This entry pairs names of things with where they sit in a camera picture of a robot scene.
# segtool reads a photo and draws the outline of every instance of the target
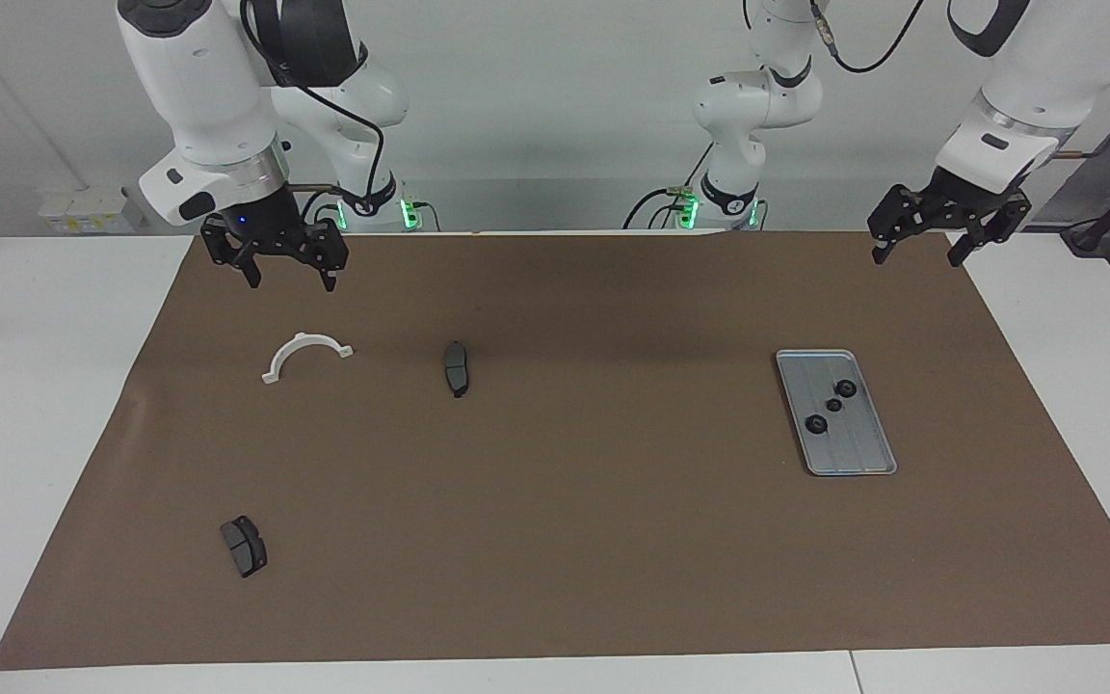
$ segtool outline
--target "wall socket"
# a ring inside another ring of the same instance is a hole
[[[48,193],[37,211],[53,233],[141,233],[147,220],[119,188]]]

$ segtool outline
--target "table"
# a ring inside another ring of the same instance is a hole
[[[0,636],[190,238],[0,240]],[[1110,514],[1110,268],[1017,237],[968,271]],[[0,673],[0,691],[1110,691],[1110,646]]]

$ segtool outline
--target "metal tray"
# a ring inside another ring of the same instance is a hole
[[[898,471],[855,354],[846,350],[783,350],[777,362],[799,432],[803,460],[811,473],[846,477]],[[837,391],[841,382],[854,383],[854,395],[846,396],[850,392],[846,385]],[[841,403],[837,412],[831,412],[830,400]],[[817,434],[821,422],[825,431]]]

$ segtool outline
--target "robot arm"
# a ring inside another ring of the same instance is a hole
[[[410,97],[400,80],[370,57],[349,21],[345,0],[251,0],[242,6],[251,12],[251,26],[261,49],[273,58],[270,62],[285,67],[279,73],[270,66],[278,83],[268,89],[274,110],[325,151],[336,172],[336,185],[351,192],[341,202],[349,229],[412,229],[396,177],[380,161],[382,128],[404,121]],[[342,111],[320,104],[303,91],[316,93]]]
[[[966,230],[950,251],[955,266],[1008,240],[1030,211],[1022,181],[1073,135],[1110,84],[1110,3],[992,0],[981,11],[956,0],[948,13],[957,39],[991,59],[991,76],[937,154],[929,185],[894,185],[868,217],[878,264],[928,229]]]
[[[373,175],[382,131],[325,109],[303,91],[323,92],[349,113],[361,109],[383,124],[401,122],[408,100],[392,74],[367,66],[342,0],[286,0],[281,8],[278,0],[243,3],[282,84],[265,91],[239,33],[242,18],[223,1],[230,3],[119,0],[128,52],[175,143],[141,177],[142,192],[169,223],[208,215],[201,237],[213,262],[239,269],[253,289],[260,284],[254,255],[265,254],[315,268],[332,291],[349,250],[333,224],[309,225],[300,215],[278,141],[278,113],[325,147],[342,178],[340,193],[354,203],[349,219],[366,220],[371,229],[405,229],[413,224],[396,201],[395,178],[387,172],[387,184],[374,185],[382,178]]]
[[[700,220],[737,228],[755,205],[765,167],[765,144],[755,135],[766,128],[810,121],[824,90],[811,70],[816,31],[807,0],[753,3],[749,43],[760,70],[715,77],[697,94],[696,119],[714,147],[700,180]]]

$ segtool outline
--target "white wall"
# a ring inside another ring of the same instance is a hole
[[[113,0],[0,1],[0,233],[34,233],[31,190],[129,183],[171,147],[114,24]],[[833,6],[847,59],[888,46],[909,0]],[[450,229],[614,228],[640,193],[682,183],[706,135],[690,118],[700,80],[754,67],[737,0],[390,0],[356,4],[356,31],[405,80],[410,119],[390,157]],[[818,51],[827,98],[811,123],[766,133],[763,197],[771,229],[860,229],[896,181],[921,185],[932,158],[987,74],[957,44],[945,0],[926,4],[907,43],[871,76],[844,73]],[[1110,92],[1072,143],[1110,127]],[[294,178],[331,180],[301,135]],[[46,137],[71,163],[67,172]],[[1027,191],[1056,192],[1076,164],[1040,172]]]

